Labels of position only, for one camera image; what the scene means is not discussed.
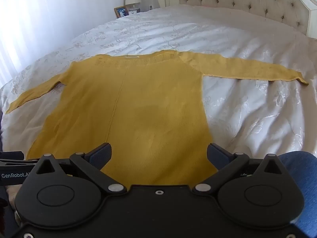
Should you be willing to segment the mustard yellow knit sweater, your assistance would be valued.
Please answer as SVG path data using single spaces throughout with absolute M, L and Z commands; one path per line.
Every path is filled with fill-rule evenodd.
M 194 186 L 216 173 L 206 150 L 212 141 L 202 103 L 204 76 L 303 82 L 278 64 L 219 54 L 161 51 L 138 57 L 97 55 L 22 93 L 12 112 L 64 90 L 27 153 L 67 158 L 102 143 L 112 147 L 103 172 L 124 186 Z

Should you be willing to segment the white embroidered bedspread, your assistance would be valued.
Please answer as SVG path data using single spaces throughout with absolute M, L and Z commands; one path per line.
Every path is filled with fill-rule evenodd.
M 202 102 L 214 142 L 261 158 L 316 153 L 316 39 L 241 10 L 178 5 L 99 25 L 40 58 L 1 88 L 1 111 L 24 91 L 97 54 L 161 50 L 220 54 L 275 63 L 302 73 L 308 85 L 205 77 Z

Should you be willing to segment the blue jeans leg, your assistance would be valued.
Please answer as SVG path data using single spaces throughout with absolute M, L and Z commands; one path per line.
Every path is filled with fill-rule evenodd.
M 289 152 L 278 156 L 300 188 L 305 206 L 296 226 L 308 237 L 316 237 L 316 157 L 308 152 Z

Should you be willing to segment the small white alarm clock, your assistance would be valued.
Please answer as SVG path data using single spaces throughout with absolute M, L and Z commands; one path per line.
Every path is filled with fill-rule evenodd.
M 129 11 L 129 15 L 132 15 L 132 14 L 137 14 L 140 12 L 140 8 L 137 8 L 137 9 L 132 9 Z

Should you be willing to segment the wooden picture frame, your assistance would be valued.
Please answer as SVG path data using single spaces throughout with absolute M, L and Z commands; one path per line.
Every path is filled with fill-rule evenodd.
M 125 16 L 129 15 L 129 11 L 126 8 L 126 6 L 121 6 L 121 7 L 114 8 L 114 11 L 116 13 L 116 17 L 117 18 L 122 18 L 122 17 L 125 17 Z

